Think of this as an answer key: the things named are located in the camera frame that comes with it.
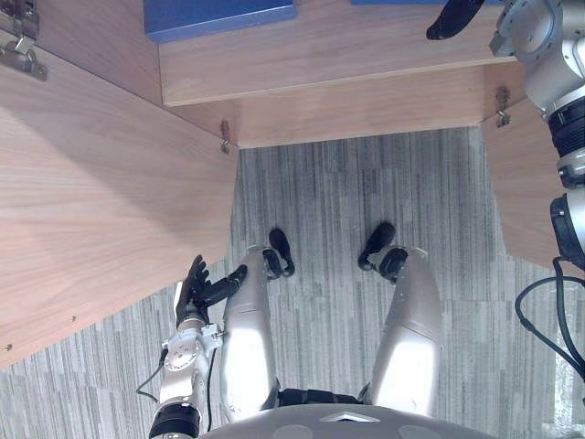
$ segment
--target door hinge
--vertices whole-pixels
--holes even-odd
[[[45,81],[47,67],[37,62],[33,50],[38,23],[36,0],[0,0],[0,28],[16,36],[15,41],[0,45],[0,64]]]

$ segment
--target cabinet door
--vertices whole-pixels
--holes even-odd
[[[506,111],[509,125],[497,128],[497,115],[482,123],[506,250],[551,267],[558,247],[549,206],[565,192],[558,178],[558,156],[550,131],[530,100]]]
[[[46,82],[0,65],[0,367],[223,257],[236,175],[216,136],[35,51]]]

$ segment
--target wooden shelf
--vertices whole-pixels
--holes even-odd
[[[291,21],[163,44],[163,102],[175,107],[508,60],[488,47],[501,7],[484,7],[457,37],[428,41],[426,28],[440,10],[302,0]]]

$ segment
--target blue box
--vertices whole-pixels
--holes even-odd
[[[155,43],[295,17],[293,0],[144,0],[144,31]]]
[[[447,0],[351,0],[352,5],[444,5]],[[486,5],[503,5],[502,0],[485,0]]]

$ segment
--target wooden cabinet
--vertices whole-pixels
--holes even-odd
[[[225,254],[238,148],[221,152],[222,121],[233,144],[259,147],[477,125],[498,86],[525,97],[522,66],[487,48],[497,7],[429,42],[438,6],[302,0],[292,21],[160,47],[142,0],[37,9],[48,80],[0,66],[0,367],[178,280],[196,254]],[[532,255],[556,249],[538,216],[556,195],[554,152],[533,150],[550,194],[521,157],[529,169],[507,178],[506,133],[548,139],[514,119],[484,125],[495,193],[510,252],[544,263]],[[512,233],[524,217],[535,227]]]

